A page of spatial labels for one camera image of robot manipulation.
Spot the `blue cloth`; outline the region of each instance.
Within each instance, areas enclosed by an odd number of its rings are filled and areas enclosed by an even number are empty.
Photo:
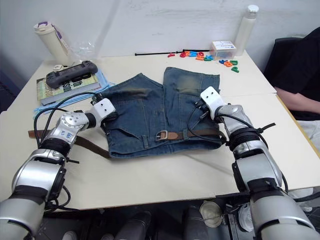
[[[187,120],[209,86],[217,91],[219,75],[208,75],[167,67],[163,85],[142,73],[102,92],[114,105],[117,118],[105,120],[109,154],[113,158],[133,158],[170,154],[183,150],[217,149],[222,141],[188,137]],[[209,117],[199,121],[203,112],[196,109],[190,126],[194,130],[219,129]],[[156,141],[160,131],[182,133],[184,139]]]
[[[104,90],[106,90],[107,88],[111,87],[111,83],[109,83],[107,81],[107,79],[105,78],[104,74],[102,73],[102,71],[99,69],[98,72],[95,74],[95,76],[97,77],[98,81],[99,81],[99,84],[100,84],[100,87],[99,89],[96,89],[96,90],[91,90],[89,92],[93,92],[93,93],[100,93]],[[73,97],[69,100],[67,100],[66,102],[64,102],[60,108],[63,108],[65,106],[68,106],[68,105],[71,105],[71,104],[74,104],[74,103],[77,103],[79,101],[82,101],[84,99],[88,99],[92,97],[91,94],[84,94],[84,95],[79,95],[79,96],[76,96],[76,97]],[[44,109],[47,109],[47,108],[53,108],[55,107],[59,102],[53,102],[53,103],[50,103],[50,104],[47,104],[45,106],[40,106],[40,107],[37,107],[35,110],[33,110],[33,117],[35,117],[40,111],[44,110]]]

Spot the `white thermos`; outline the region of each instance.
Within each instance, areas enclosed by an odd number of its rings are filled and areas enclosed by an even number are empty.
[[[50,53],[55,57],[57,64],[64,66],[73,64],[70,48],[52,23],[48,21],[39,22],[33,28]]]
[[[255,25],[258,11],[259,7],[257,5],[249,5],[246,9],[246,13],[242,18],[238,34],[234,41],[236,56],[241,56],[244,53],[252,28]]]

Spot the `white table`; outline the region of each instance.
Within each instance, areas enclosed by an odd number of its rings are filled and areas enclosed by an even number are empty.
[[[295,122],[278,101],[250,57],[238,58],[240,73],[218,62],[201,62],[166,55],[106,57],[97,65],[114,83],[125,81],[143,72],[162,82],[166,67],[179,67],[194,72],[221,74],[221,95],[226,102],[240,104],[255,127],[271,122],[276,126],[263,135],[270,152],[287,178],[290,189],[320,186],[320,160]],[[35,139],[28,138],[33,129],[33,109],[36,100],[36,79],[52,70],[52,62],[44,62],[32,76],[8,111],[0,115],[0,201],[11,193],[11,181],[16,170],[36,148]],[[249,86],[240,92],[242,85]],[[86,99],[67,106],[67,110],[88,110]],[[51,127],[59,114],[52,119]],[[43,129],[48,115],[39,120]],[[88,129],[80,136],[106,148],[102,130]],[[104,208],[162,201],[209,198],[237,192],[231,164],[232,153],[227,147],[197,150],[179,154],[133,159],[107,160],[75,145],[69,157],[80,164],[68,163],[65,185],[71,192],[68,207],[78,209]],[[66,199],[62,191],[60,202]]]

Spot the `black chair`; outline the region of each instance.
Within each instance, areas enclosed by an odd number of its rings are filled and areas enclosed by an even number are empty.
[[[293,49],[301,39],[299,37],[284,37],[274,41],[272,52],[263,72],[271,85],[273,85],[273,79],[283,69],[284,63],[291,58]]]

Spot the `plastic box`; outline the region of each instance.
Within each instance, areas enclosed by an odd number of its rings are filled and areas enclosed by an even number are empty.
[[[219,59],[233,59],[236,54],[235,45],[229,41],[213,41],[210,47],[210,53],[214,57],[214,60]]]

